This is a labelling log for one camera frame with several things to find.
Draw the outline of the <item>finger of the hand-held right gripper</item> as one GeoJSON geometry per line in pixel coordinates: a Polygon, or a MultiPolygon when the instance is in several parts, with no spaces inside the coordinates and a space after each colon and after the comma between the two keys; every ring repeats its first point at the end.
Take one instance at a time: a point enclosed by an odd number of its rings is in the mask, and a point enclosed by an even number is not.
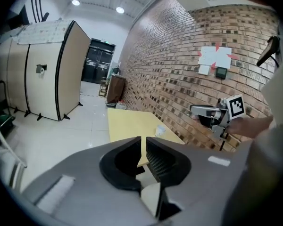
{"type": "Polygon", "coordinates": [[[214,119],[210,118],[210,117],[205,117],[205,116],[198,116],[199,118],[199,122],[201,125],[207,127],[207,128],[211,128],[212,124],[214,123],[214,119]]]}
{"type": "Polygon", "coordinates": [[[211,105],[190,105],[190,112],[194,115],[212,116],[217,112],[217,107],[211,105]]]}

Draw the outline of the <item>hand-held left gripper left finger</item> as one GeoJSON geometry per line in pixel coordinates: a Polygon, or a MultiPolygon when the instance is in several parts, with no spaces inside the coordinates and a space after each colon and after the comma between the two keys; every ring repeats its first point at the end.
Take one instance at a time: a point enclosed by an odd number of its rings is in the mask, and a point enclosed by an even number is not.
{"type": "Polygon", "coordinates": [[[136,179],[141,138],[76,152],[33,180],[22,195],[41,226],[151,226],[136,179]]]}

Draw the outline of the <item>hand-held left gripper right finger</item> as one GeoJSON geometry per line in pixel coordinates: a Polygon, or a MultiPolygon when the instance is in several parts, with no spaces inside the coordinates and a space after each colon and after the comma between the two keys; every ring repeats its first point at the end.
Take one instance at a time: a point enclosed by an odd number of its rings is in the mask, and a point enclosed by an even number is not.
{"type": "Polygon", "coordinates": [[[225,226],[248,155],[249,145],[227,153],[148,137],[146,156],[161,187],[158,225],[225,226]]]}

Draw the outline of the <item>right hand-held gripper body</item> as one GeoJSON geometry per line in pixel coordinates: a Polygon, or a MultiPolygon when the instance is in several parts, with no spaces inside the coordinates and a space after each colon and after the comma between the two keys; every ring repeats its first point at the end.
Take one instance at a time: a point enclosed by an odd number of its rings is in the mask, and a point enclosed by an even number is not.
{"type": "Polygon", "coordinates": [[[212,131],[216,138],[222,138],[230,122],[245,115],[242,95],[219,99],[216,108],[212,131]]]}

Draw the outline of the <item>person's right forearm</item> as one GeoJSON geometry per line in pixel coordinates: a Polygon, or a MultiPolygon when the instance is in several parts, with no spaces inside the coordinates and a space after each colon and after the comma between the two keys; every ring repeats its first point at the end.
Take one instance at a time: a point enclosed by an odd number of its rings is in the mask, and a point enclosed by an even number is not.
{"type": "Polygon", "coordinates": [[[264,118],[235,118],[227,126],[226,132],[228,134],[255,138],[262,131],[269,128],[273,119],[272,115],[264,118]]]}

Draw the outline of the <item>white paper sheet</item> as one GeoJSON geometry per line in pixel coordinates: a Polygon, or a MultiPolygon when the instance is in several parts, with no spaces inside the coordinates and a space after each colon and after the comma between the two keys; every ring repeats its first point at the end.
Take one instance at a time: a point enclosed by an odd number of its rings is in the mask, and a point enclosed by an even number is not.
{"type": "Polygon", "coordinates": [[[199,56],[198,64],[200,65],[212,65],[216,62],[216,47],[215,46],[203,46],[200,52],[202,56],[199,56]]]}
{"type": "Polygon", "coordinates": [[[232,49],[228,47],[219,47],[215,53],[215,66],[229,69],[231,66],[232,49]]]}

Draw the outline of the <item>white metal shelf rack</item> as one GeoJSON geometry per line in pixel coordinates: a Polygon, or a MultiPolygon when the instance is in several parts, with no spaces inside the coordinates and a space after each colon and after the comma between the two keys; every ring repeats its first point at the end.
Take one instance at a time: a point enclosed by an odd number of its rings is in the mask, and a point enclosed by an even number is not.
{"type": "Polygon", "coordinates": [[[3,184],[19,192],[25,168],[26,162],[14,152],[0,131],[0,179],[3,184]]]}

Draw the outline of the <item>dark brown cabinet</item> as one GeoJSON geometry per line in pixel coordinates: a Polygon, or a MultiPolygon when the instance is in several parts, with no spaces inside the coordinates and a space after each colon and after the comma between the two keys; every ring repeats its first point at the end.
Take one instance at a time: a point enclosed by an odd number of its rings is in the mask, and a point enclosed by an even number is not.
{"type": "Polygon", "coordinates": [[[125,78],[116,74],[112,74],[109,85],[108,92],[106,96],[107,104],[117,103],[123,93],[125,87],[125,78]]]}

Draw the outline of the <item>wooden stool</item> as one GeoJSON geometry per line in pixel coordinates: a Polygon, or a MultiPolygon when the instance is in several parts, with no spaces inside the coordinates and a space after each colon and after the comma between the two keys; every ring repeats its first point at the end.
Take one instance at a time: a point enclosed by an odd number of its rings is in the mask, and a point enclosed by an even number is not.
{"type": "Polygon", "coordinates": [[[100,82],[99,96],[105,97],[108,91],[109,80],[107,78],[102,78],[100,82]]]}

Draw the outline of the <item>beige partition panel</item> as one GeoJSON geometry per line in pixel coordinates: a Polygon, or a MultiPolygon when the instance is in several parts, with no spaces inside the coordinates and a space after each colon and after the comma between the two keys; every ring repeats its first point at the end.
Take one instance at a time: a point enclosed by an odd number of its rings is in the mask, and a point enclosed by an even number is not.
{"type": "Polygon", "coordinates": [[[5,83],[5,86],[0,83],[0,101],[6,99],[8,106],[10,103],[8,98],[7,67],[11,44],[11,38],[0,44],[0,81],[4,81],[5,83]]]}
{"type": "Polygon", "coordinates": [[[57,60],[55,100],[58,120],[79,105],[83,66],[91,39],[76,21],[71,21],[57,60]]]}
{"type": "Polygon", "coordinates": [[[19,45],[13,39],[9,51],[7,70],[9,104],[16,111],[24,112],[25,116],[30,113],[26,89],[29,49],[29,45],[19,45]]]}
{"type": "Polygon", "coordinates": [[[62,42],[30,45],[26,89],[30,112],[58,121],[55,100],[55,75],[62,42]],[[36,65],[47,65],[44,74],[36,73],[36,65]]]}

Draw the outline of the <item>black trolley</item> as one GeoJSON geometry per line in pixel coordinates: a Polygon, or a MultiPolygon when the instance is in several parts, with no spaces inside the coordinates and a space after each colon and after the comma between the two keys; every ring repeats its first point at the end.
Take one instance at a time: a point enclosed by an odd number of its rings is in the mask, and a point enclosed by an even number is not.
{"type": "Polygon", "coordinates": [[[6,83],[0,81],[0,131],[6,134],[13,128],[15,117],[11,114],[6,93],[6,83]]]}

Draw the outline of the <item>black double door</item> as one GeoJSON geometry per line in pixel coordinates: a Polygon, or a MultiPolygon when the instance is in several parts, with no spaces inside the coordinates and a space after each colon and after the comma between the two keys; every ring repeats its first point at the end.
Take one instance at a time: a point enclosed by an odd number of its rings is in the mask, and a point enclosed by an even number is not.
{"type": "Polygon", "coordinates": [[[92,38],[83,66],[81,80],[100,84],[102,78],[107,77],[115,47],[114,44],[106,44],[101,40],[92,38]]]}

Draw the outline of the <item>white sheet over partitions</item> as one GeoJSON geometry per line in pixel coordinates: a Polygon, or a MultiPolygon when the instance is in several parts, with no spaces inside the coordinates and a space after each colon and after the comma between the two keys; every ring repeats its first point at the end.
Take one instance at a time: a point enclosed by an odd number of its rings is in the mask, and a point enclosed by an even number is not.
{"type": "Polygon", "coordinates": [[[57,20],[26,25],[13,40],[19,45],[62,42],[71,22],[57,20]]]}

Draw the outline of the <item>staircase with black railing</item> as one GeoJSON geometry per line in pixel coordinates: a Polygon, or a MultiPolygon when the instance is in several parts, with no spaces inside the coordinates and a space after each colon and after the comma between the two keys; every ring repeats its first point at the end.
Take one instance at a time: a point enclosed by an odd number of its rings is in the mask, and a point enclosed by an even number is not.
{"type": "Polygon", "coordinates": [[[21,25],[29,25],[34,23],[45,22],[49,16],[49,12],[43,14],[41,0],[30,0],[30,7],[33,15],[33,22],[29,21],[26,3],[28,0],[15,0],[8,10],[6,20],[15,20],[21,25]]]}

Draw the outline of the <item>black wall display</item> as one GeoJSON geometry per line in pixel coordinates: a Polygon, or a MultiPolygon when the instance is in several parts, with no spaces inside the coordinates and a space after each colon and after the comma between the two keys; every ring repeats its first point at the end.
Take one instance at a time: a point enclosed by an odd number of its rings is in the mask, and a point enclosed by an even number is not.
{"type": "Polygon", "coordinates": [[[215,71],[215,77],[221,80],[225,80],[227,77],[227,69],[223,67],[217,67],[215,71]]]}

